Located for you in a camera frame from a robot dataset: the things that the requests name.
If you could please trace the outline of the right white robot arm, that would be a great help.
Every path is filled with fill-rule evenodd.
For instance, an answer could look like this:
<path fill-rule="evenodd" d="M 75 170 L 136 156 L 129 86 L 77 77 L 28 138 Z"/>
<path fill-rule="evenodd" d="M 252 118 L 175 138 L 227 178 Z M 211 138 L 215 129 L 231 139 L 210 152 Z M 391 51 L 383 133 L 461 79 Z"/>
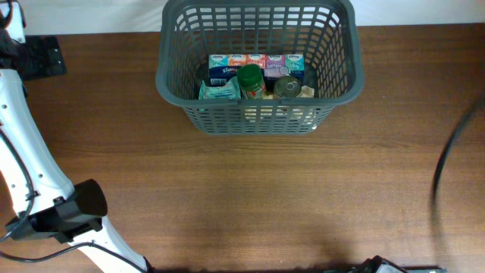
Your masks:
<path fill-rule="evenodd" d="M 405 268 L 381 256 L 375 256 L 352 268 L 349 273 L 449 273 L 449 271 L 436 266 Z"/>

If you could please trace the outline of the green lid glass jar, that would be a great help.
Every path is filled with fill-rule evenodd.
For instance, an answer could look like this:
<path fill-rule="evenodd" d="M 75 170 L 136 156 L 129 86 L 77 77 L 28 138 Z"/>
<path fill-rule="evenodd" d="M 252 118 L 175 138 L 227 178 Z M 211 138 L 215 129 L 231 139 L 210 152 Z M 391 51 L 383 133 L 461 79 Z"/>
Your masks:
<path fill-rule="evenodd" d="M 266 86 L 261 68 L 256 64 L 242 66 L 236 72 L 237 80 L 245 99 L 263 99 Z"/>

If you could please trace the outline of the grey plastic shopping basket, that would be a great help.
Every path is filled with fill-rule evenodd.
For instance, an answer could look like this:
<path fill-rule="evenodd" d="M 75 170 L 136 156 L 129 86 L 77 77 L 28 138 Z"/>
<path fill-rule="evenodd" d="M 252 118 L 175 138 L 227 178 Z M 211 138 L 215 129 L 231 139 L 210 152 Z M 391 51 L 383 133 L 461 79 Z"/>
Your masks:
<path fill-rule="evenodd" d="M 204 133 L 309 133 L 364 81 L 349 0 L 163 8 L 156 86 Z"/>

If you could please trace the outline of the teal wet wipes packet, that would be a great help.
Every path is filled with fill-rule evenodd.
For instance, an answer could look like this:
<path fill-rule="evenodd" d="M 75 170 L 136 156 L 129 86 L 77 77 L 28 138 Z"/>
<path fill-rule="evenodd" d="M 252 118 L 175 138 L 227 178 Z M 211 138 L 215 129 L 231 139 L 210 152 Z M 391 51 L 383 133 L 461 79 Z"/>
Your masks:
<path fill-rule="evenodd" d="M 241 99 L 241 89 L 237 77 L 230 78 L 223 86 L 207 86 L 205 82 L 202 82 L 199 99 Z"/>

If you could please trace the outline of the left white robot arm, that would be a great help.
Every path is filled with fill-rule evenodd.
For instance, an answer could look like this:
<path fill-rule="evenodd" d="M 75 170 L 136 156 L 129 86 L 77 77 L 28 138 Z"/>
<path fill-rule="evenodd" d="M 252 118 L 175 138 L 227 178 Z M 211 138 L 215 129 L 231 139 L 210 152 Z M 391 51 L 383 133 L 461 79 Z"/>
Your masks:
<path fill-rule="evenodd" d="M 1 240 L 54 238 L 68 247 L 40 262 L 80 250 L 103 272 L 152 272 L 148 260 L 122 239 L 108 218 L 105 195 L 89 179 L 73 184 L 53 159 L 27 105 L 28 78 L 50 70 L 29 72 L 20 3 L 1 3 L 1 173 L 15 217 Z"/>

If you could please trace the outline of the Kleenex tissue multipack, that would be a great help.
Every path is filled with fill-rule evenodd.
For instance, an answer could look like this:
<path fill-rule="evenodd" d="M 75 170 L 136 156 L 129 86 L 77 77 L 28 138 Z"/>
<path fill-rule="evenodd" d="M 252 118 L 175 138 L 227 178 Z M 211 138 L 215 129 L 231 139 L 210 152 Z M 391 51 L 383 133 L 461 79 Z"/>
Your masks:
<path fill-rule="evenodd" d="M 264 54 L 232 54 L 209 55 L 208 78 L 213 86 L 222 86 L 236 76 L 236 72 L 244 65 L 256 64 L 263 73 L 264 80 L 273 83 L 283 76 L 292 76 L 301 83 L 305 76 L 305 60 L 301 54 L 264 55 Z"/>

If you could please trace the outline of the tan paper bag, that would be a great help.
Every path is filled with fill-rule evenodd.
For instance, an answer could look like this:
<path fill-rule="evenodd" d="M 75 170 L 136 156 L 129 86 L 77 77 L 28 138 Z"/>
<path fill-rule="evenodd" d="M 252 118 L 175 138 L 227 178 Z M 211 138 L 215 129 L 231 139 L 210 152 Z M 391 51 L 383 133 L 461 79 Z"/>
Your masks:
<path fill-rule="evenodd" d="M 314 89 L 310 86 L 303 86 L 300 94 L 297 95 L 297 98 L 313 98 L 314 97 Z M 277 118 L 286 117 L 290 115 L 291 119 L 300 119 L 304 115 L 303 108 L 294 108 L 290 110 L 289 108 L 278 107 L 276 110 L 273 110 L 271 107 L 263 107 L 260 111 L 258 111 L 255 107 L 251 107 L 245 110 L 245 118 L 247 121 L 256 122 L 257 117 L 260 119 L 270 118 L 275 116 Z"/>

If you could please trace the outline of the silver pull-tab tin can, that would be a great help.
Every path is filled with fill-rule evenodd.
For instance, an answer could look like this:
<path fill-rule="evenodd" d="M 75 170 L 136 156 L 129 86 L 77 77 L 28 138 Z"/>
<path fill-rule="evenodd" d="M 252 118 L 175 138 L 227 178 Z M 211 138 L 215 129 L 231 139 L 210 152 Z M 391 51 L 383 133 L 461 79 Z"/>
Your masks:
<path fill-rule="evenodd" d="M 276 99 L 297 97 L 302 90 L 300 81 L 292 76 L 280 77 L 274 84 Z"/>

